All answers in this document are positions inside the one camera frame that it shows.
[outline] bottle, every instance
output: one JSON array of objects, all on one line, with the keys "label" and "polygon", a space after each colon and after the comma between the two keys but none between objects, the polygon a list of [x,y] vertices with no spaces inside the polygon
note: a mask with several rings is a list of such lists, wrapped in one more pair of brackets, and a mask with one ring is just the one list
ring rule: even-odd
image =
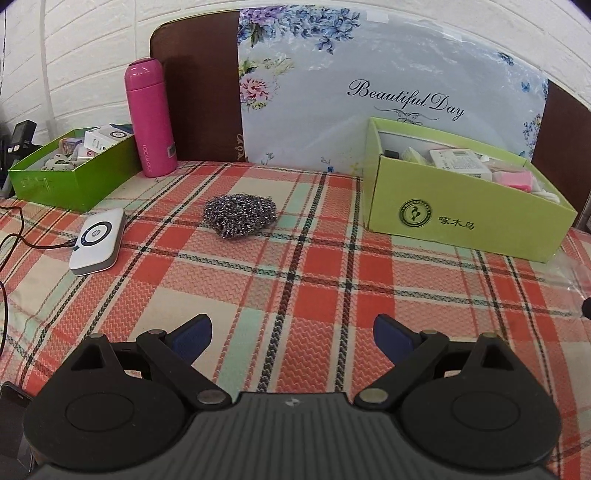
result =
[{"label": "bottle", "polygon": [[162,64],[154,58],[130,63],[125,70],[125,90],[144,174],[161,177],[171,173],[178,160]]}]

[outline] blue butterfly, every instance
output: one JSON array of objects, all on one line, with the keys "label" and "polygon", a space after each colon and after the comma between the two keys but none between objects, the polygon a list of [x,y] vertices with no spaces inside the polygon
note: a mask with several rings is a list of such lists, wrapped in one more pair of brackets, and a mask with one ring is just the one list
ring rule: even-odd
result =
[{"label": "blue butterfly", "polygon": [[513,57],[511,57],[510,55],[507,55],[506,53],[503,52],[498,52],[498,56],[507,63],[507,65],[509,66],[513,66]]}]

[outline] checkered tablecloth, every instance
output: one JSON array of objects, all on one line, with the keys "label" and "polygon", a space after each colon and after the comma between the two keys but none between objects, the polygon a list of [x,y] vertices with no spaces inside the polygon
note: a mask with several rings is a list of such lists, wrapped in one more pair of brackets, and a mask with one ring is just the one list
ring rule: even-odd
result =
[{"label": "checkered tablecloth", "polygon": [[[277,224],[219,238],[202,226],[202,208],[227,193],[271,196]],[[368,232],[360,202],[361,180],[338,174],[184,163],[163,179],[138,175],[96,209],[124,207],[129,216],[111,269],[78,278],[68,249],[19,245],[1,275],[10,314],[0,379],[35,394],[90,332],[135,339],[203,312],[213,340],[194,366],[232,395],[353,396],[391,367],[372,341],[378,313],[453,339],[494,330],[562,413],[551,467],[565,480],[591,479],[591,324],[570,314],[563,288],[540,264]],[[85,219],[19,205],[26,237],[40,244],[76,236]],[[19,222],[4,213],[0,228],[16,232]],[[590,236],[571,231],[563,248],[591,268]]]}]

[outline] pink object in box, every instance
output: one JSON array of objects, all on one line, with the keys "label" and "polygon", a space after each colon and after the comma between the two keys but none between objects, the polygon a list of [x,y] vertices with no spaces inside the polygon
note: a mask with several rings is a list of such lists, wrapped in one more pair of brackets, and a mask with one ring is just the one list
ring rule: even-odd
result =
[{"label": "pink object in box", "polygon": [[496,171],[492,174],[492,181],[506,187],[511,187],[531,193],[534,176],[530,171],[513,173],[510,171]]},{"label": "pink object in box", "polygon": [[178,161],[162,64],[153,58],[130,63],[125,70],[125,90],[144,174],[161,177],[171,173]]}]

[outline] green box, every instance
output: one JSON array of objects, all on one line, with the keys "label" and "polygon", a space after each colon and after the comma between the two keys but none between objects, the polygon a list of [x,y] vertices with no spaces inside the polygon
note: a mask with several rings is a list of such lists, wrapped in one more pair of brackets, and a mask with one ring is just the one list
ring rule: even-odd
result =
[{"label": "green box", "polygon": [[60,139],[84,137],[88,129],[72,130],[13,165],[8,172],[17,198],[88,212],[141,170],[134,137],[123,140],[72,171],[27,170],[57,150]]},{"label": "green box", "polygon": [[[396,160],[413,147],[469,148],[530,170],[560,204],[468,175]],[[419,125],[371,118],[363,165],[363,222],[374,232],[547,262],[577,212],[526,159],[469,138]]]}]

